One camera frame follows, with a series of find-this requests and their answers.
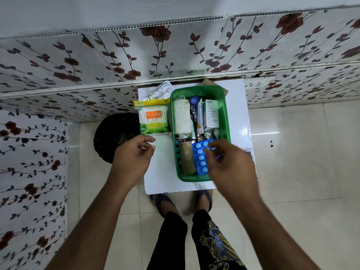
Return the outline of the brown cardboard piece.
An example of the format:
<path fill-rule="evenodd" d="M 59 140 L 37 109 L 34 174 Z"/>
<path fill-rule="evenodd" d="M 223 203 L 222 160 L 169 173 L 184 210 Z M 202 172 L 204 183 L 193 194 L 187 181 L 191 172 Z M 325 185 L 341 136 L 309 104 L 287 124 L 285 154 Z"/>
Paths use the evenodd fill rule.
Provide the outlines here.
<path fill-rule="evenodd" d="M 201 83 L 201 86 L 219 86 L 217 83 L 215 83 L 214 81 L 208 79 L 208 78 L 205 78 L 203 80 L 203 82 Z M 226 97 L 226 95 L 228 94 L 228 90 L 223 88 L 223 92 L 224 92 L 224 96 Z"/>

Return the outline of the white ointment tube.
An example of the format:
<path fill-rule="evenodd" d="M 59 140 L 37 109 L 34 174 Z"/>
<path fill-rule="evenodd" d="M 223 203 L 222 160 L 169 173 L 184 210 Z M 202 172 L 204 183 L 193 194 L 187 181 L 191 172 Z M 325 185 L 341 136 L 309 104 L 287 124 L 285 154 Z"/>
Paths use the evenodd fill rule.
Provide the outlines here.
<path fill-rule="evenodd" d="M 200 99 L 196 105 L 196 133 L 201 135 L 204 133 L 204 122 L 203 122 L 203 103 Z"/>

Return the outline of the black printed trousers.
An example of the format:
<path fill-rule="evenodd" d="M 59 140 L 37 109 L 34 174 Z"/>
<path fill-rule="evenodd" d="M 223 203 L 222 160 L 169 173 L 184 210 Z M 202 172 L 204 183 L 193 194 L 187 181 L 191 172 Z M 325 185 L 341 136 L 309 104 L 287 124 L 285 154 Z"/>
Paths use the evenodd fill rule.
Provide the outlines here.
<path fill-rule="evenodd" d="M 198 211 L 192 221 L 191 236 L 200 270 L 247 270 L 207 211 Z M 187 223 L 177 213 L 169 212 L 146 270 L 185 270 L 187 232 Z"/>

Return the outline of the white wall switch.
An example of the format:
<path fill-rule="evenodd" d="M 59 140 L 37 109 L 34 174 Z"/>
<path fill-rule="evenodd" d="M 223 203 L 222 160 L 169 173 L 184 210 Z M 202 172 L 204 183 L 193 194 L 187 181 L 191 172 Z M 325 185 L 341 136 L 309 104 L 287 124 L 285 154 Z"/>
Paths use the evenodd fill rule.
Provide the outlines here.
<path fill-rule="evenodd" d="M 261 89 L 263 87 L 267 87 L 267 85 L 271 82 L 271 78 L 245 78 L 244 79 L 244 87 L 246 90 L 250 89 Z"/>

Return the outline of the person's right forearm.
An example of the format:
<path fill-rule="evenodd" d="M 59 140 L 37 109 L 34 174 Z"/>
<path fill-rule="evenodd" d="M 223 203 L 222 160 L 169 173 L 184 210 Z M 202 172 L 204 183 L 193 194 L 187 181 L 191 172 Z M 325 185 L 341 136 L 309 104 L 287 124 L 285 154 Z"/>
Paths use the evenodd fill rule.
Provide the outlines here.
<path fill-rule="evenodd" d="M 272 214 L 256 191 L 218 191 L 244 227 L 263 270 L 321 270 Z"/>

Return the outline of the brown cardboard roll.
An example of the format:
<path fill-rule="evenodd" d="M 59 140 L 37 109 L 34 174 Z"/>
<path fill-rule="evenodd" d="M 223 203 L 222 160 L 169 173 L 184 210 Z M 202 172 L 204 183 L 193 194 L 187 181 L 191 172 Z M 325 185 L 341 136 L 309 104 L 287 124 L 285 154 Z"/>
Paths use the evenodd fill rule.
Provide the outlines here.
<path fill-rule="evenodd" d="M 179 143 L 179 152 L 183 175 L 189 176 L 195 174 L 196 167 L 193 158 L 192 142 L 184 141 Z"/>

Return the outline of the person's left hand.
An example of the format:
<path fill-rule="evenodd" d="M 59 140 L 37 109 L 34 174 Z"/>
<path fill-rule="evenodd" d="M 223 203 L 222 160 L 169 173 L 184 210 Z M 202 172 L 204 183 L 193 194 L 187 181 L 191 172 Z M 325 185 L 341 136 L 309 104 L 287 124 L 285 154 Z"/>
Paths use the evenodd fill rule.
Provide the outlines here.
<path fill-rule="evenodd" d="M 147 172 L 153 155 L 140 155 L 140 145 L 153 145 L 155 137 L 138 135 L 115 150 L 108 181 L 129 192 Z"/>

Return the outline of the clear plastic packet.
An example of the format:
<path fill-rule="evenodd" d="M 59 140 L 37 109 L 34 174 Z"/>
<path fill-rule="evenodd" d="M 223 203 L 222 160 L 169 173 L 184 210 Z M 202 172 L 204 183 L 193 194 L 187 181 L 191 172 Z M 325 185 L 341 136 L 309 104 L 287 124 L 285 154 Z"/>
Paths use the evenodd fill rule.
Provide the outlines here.
<path fill-rule="evenodd" d="M 169 80 L 164 81 L 147 95 L 145 101 L 153 99 L 169 99 L 174 90 L 175 87 L 170 83 Z"/>

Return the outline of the person's right hand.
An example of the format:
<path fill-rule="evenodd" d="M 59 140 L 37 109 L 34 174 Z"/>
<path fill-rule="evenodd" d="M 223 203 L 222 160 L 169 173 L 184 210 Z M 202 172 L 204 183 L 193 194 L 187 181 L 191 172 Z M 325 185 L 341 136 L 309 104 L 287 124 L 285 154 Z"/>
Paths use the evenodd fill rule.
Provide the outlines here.
<path fill-rule="evenodd" d="M 232 208 L 247 207 L 261 201 L 255 164 L 247 152 L 226 139 L 209 144 L 214 164 L 208 173 L 218 191 Z"/>

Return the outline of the green plastic basket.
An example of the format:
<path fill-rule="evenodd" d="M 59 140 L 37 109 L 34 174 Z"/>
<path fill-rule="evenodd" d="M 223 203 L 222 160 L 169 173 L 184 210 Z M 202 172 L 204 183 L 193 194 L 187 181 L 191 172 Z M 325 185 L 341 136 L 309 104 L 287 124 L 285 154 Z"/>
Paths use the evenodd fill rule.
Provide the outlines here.
<path fill-rule="evenodd" d="M 218 101 L 218 116 L 219 116 L 219 128 L 214 128 L 211 130 L 215 138 L 223 138 L 230 141 L 230 130 L 227 116 L 227 105 L 225 101 L 224 91 L 222 87 L 219 86 L 192 86 L 176 89 L 172 92 L 170 97 L 170 107 L 171 107 L 171 122 L 172 122 L 172 139 L 173 139 L 173 148 L 175 153 L 175 167 L 178 178 L 183 182 L 205 182 L 210 181 L 208 176 L 199 176 L 197 172 L 195 174 L 184 176 L 182 173 L 182 166 L 180 160 L 179 152 L 179 143 L 184 141 L 191 141 L 192 143 L 206 140 L 204 135 L 198 135 L 196 133 L 196 105 L 190 106 L 191 120 L 193 123 L 191 137 L 184 140 L 176 140 L 174 135 L 174 116 L 173 116 L 173 102 L 176 99 L 185 98 L 189 100 L 192 96 L 199 95 L 202 99 L 202 103 L 206 100 L 217 100 Z"/>

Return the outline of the cotton swab packet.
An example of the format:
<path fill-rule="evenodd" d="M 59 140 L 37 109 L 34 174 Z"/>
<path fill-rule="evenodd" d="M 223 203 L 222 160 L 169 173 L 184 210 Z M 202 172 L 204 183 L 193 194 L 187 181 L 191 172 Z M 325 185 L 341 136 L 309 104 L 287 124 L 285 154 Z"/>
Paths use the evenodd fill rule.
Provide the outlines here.
<path fill-rule="evenodd" d="M 165 134 L 171 131 L 168 121 L 169 104 L 170 98 L 134 101 L 141 135 Z"/>

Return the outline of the blue pill blister pack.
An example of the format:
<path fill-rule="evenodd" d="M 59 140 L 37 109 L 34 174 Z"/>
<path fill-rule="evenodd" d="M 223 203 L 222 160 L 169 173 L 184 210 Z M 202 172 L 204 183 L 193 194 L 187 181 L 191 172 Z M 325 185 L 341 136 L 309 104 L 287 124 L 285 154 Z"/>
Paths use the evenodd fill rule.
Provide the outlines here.
<path fill-rule="evenodd" d="M 192 153 L 196 172 L 199 176 L 208 176 L 208 165 L 204 149 L 209 147 L 209 144 L 217 140 L 215 137 L 199 142 L 192 143 Z"/>

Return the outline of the black round stool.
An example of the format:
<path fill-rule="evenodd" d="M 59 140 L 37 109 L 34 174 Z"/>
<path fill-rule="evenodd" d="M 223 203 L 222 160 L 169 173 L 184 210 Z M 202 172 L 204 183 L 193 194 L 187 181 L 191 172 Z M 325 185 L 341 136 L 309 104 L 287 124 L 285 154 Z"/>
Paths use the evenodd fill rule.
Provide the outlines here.
<path fill-rule="evenodd" d="M 117 147 L 140 135 L 139 117 L 135 113 L 119 113 L 106 117 L 94 135 L 94 150 L 107 163 L 112 163 Z"/>

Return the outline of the white gauze roll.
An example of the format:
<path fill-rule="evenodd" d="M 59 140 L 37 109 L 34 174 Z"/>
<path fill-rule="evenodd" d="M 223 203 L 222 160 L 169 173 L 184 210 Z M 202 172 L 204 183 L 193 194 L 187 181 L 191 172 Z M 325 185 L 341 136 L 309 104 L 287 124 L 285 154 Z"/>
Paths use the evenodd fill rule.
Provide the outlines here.
<path fill-rule="evenodd" d="M 192 120 L 189 100 L 182 98 L 173 102 L 174 135 L 176 140 L 184 140 L 191 137 Z"/>

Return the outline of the white medicine box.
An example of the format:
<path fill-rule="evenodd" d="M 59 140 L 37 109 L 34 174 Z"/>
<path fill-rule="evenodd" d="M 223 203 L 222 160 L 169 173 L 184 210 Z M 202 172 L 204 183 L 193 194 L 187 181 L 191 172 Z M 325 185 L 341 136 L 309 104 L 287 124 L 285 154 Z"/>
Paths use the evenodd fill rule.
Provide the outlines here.
<path fill-rule="evenodd" d="M 202 104 L 204 131 L 219 128 L 218 101 L 206 99 Z"/>

